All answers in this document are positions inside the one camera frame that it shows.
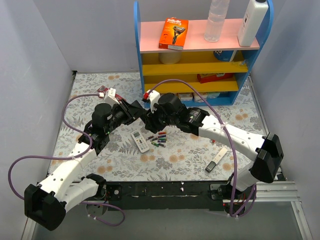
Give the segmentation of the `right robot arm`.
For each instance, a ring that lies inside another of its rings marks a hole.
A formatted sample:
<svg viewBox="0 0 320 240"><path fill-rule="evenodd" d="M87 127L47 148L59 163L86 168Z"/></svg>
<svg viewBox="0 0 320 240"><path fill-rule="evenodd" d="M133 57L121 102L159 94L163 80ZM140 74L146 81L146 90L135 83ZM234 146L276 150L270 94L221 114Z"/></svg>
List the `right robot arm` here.
<svg viewBox="0 0 320 240"><path fill-rule="evenodd" d="M150 104L143 122L153 133L166 126L176 126L184 133L215 140L245 155L251 163L234 173L226 186L227 195L237 199L257 182L272 183L284 158L280 138L275 133L266 136L241 130L198 107L186 107L173 93L160 95L153 90L144 95Z"/></svg>

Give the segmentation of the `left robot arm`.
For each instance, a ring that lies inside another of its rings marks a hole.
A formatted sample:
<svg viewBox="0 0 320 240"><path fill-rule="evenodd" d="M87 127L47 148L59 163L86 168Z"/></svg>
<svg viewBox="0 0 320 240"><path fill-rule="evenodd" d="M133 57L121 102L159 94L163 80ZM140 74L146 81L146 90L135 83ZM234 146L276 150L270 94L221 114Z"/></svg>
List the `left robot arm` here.
<svg viewBox="0 0 320 240"><path fill-rule="evenodd" d="M91 173L73 185L75 178L94 160L110 141L110 133L120 125L130 125L142 118L146 110L134 101L118 104L100 103L95 106L84 133L64 161L39 184L30 184L24 191L24 213L49 231L55 230L66 213L82 201L93 198L104 200L108 196L107 181Z"/></svg>

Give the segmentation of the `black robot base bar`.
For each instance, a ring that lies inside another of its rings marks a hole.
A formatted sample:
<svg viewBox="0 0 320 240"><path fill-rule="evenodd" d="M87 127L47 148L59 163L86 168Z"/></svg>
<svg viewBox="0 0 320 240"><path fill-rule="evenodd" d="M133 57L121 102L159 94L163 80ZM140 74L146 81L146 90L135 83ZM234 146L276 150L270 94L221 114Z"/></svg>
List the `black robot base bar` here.
<svg viewBox="0 0 320 240"><path fill-rule="evenodd" d="M226 180L113 181L102 186L92 201L122 210L188 210L229 212L232 187Z"/></svg>

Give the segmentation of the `small white remote control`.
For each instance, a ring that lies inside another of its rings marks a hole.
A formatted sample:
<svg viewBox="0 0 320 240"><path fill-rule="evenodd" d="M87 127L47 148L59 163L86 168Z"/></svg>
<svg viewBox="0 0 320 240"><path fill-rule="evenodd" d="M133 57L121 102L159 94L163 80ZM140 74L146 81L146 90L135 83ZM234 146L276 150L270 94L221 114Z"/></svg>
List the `small white remote control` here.
<svg viewBox="0 0 320 240"><path fill-rule="evenodd" d="M137 145L139 151L144 154L150 150L145 138L139 130L131 132L131 137L133 138L135 144Z"/></svg>

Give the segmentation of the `white slim remote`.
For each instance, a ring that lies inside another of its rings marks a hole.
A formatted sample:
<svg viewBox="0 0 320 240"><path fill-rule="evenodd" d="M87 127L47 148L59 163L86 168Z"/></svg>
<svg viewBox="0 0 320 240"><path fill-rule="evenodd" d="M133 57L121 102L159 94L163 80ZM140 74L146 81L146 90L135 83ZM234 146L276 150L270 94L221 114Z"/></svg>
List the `white slim remote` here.
<svg viewBox="0 0 320 240"><path fill-rule="evenodd" d="M226 155L228 149L223 147L218 154L214 157L213 162L215 164L218 164L220 162L220 160L222 160L222 158Z"/></svg>

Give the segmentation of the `red white toothpaste box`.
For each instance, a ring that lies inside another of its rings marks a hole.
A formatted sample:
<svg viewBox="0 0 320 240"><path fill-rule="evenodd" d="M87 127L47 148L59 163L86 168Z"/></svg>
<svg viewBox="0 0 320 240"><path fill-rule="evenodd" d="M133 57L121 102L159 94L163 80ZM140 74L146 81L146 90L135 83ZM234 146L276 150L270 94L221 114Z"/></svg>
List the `red white toothpaste box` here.
<svg viewBox="0 0 320 240"><path fill-rule="evenodd" d="M104 85L102 85L100 88L98 88L96 91L98 92L98 93L104 93L104 94L106 94L107 93L107 91L109 90L109 88L108 87L105 87ZM117 100L122 100L123 99L123 97L121 97L119 94L117 94L117 93L115 93L115 98L117 99Z"/></svg>

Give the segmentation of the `red snack box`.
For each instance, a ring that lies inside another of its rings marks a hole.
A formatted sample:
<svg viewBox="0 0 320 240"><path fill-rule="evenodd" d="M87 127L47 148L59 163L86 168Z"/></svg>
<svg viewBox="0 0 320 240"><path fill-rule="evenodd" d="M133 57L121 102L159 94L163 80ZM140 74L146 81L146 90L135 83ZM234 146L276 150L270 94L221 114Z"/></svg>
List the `red snack box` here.
<svg viewBox="0 0 320 240"><path fill-rule="evenodd" d="M221 81L225 79L232 78L233 73L203 73L197 74L197 79L201 84L211 83L216 81Z"/></svg>

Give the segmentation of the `blue yellow wooden shelf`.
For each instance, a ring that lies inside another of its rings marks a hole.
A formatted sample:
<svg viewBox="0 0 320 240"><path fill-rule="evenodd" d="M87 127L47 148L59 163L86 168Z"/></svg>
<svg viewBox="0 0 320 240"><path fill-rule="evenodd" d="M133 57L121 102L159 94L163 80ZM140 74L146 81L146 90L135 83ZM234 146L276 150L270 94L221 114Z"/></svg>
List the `blue yellow wooden shelf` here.
<svg viewBox="0 0 320 240"><path fill-rule="evenodd" d="M231 106L235 103L247 77L265 45L274 20L274 5L267 1L268 10L255 35L251 46L239 45L237 33L243 19L226 19L219 41L208 42L204 39L206 20L190 20L181 52L181 59L175 64L162 64L159 53L176 52L159 48L159 38L164 21L142 22L138 1L133 4L135 43L143 92L156 87L161 93L190 93L192 90L180 80L189 83L200 93L217 93L208 100L212 106ZM233 61L219 61L214 51L237 50ZM233 73L233 77L220 81L200 83L197 74Z"/></svg>

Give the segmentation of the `small black device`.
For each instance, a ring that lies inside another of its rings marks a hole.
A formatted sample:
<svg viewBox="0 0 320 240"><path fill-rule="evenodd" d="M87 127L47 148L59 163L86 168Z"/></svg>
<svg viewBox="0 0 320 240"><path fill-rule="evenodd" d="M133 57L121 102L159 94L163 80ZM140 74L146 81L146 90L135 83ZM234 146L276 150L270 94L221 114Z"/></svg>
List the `small black device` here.
<svg viewBox="0 0 320 240"><path fill-rule="evenodd" d="M206 167L205 167L205 171L207 173L211 173L213 171L213 169L216 167L216 163L214 161L211 161Z"/></svg>

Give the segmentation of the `orange razor box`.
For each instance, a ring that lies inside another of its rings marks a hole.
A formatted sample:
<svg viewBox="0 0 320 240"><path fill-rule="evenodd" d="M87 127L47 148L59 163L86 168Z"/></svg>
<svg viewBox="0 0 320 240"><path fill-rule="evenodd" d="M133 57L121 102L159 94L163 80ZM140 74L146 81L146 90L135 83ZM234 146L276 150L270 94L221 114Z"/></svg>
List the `orange razor box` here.
<svg viewBox="0 0 320 240"><path fill-rule="evenodd" d="M186 19L167 18L160 35L160 49L182 51L185 45L189 21Z"/></svg>

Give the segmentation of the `blue paper cup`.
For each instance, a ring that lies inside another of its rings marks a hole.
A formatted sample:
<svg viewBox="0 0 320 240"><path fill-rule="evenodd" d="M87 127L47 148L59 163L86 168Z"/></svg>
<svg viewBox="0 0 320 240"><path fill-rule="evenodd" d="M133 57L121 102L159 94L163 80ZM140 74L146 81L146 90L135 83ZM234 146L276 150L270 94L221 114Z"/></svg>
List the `blue paper cup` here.
<svg viewBox="0 0 320 240"><path fill-rule="evenodd" d="M213 52L214 57L221 62L232 62L237 50L216 50Z"/></svg>

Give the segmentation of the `clear plastic bottle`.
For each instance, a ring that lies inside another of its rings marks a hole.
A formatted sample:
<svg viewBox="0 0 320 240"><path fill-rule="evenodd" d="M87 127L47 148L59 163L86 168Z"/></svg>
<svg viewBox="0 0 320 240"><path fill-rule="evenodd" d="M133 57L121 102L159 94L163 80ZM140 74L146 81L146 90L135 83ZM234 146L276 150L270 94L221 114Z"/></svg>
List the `clear plastic bottle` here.
<svg viewBox="0 0 320 240"><path fill-rule="evenodd" d="M229 4L230 0L211 1L204 33L204 39L207 42L214 43L220 39Z"/></svg>

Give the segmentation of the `white plastic bottle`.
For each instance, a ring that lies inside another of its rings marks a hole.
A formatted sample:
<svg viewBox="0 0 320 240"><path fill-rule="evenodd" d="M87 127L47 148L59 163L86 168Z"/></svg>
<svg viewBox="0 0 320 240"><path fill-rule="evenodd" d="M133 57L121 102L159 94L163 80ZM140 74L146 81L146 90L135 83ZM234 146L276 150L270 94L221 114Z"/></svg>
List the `white plastic bottle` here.
<svg viewBox="0 0 320 240"><path fill-rule="evenodd" d="M250 47L267 13L266 0L250 0L239 28L237 39L241 47Z"/></svg>

